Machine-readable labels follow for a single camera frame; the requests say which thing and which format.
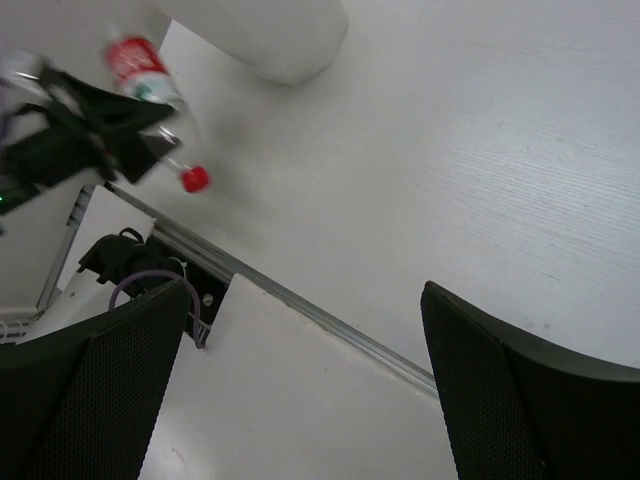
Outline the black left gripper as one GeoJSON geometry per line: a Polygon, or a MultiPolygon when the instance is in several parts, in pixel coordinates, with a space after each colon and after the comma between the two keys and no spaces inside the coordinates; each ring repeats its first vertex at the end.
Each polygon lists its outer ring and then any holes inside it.
{"type": "Polygon", "coordinates": [[[18,118],[44,117],[46,126],[11,143],[1,142],[1,175],[29,189],[51,188],[87,169],[104,180],[116,171],[137,183],[159,162],[181,147],[175,136],[138,134],[109,150],[105,135],[133,135],[176,114],[173,107],[119,95],[94,87],[50,64],[43,64],[37,84],[55,101],[46,105],[24,103],[1,115],[1,132],[18,118]],[[69,107],[58,102],[64,93],[69,107]]]}

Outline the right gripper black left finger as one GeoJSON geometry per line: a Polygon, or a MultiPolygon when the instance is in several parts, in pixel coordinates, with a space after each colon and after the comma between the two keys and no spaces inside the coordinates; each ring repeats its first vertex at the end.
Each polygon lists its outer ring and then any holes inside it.
{"type": "Polygon", "coordinates": [[[4,479],[135,479],[188,318],[172,281],[1,349],[4,479]]]}

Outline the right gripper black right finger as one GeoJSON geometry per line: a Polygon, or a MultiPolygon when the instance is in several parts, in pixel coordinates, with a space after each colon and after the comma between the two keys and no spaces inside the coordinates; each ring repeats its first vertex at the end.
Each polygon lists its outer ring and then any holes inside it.
{"type": "Polygon", "coordinates": [[[551,343],[432,281],[421,312],[459,478],[638,478],[638,369],[551,343]]]}

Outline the red label plastic bottle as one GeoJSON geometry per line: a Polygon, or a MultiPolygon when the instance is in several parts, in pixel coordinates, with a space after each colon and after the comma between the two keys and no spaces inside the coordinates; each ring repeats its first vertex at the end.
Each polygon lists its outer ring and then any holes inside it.
{"type": "Polygon", "coordinates": [[[204,140],[155,45],[144,35],[126,33],[110,24],[104,59],[119,93],[172,107],[174,113],[168,119],[144,131],[144,141],[186,192],[206,189],[211,177],[205,168],[204,140]]]}

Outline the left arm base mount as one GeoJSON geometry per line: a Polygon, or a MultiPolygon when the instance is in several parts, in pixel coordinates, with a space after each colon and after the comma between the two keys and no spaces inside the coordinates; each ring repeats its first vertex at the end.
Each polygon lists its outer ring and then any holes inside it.
{"type": "Polygon", "coordinates": [[[211,327],[228,291],[229,284],[155,237],[149,237],[147,245],[153,254],[160,257],[159,266],[161,269],[181,273],[195,288],[200,301],[200,320],[211,327]]]}

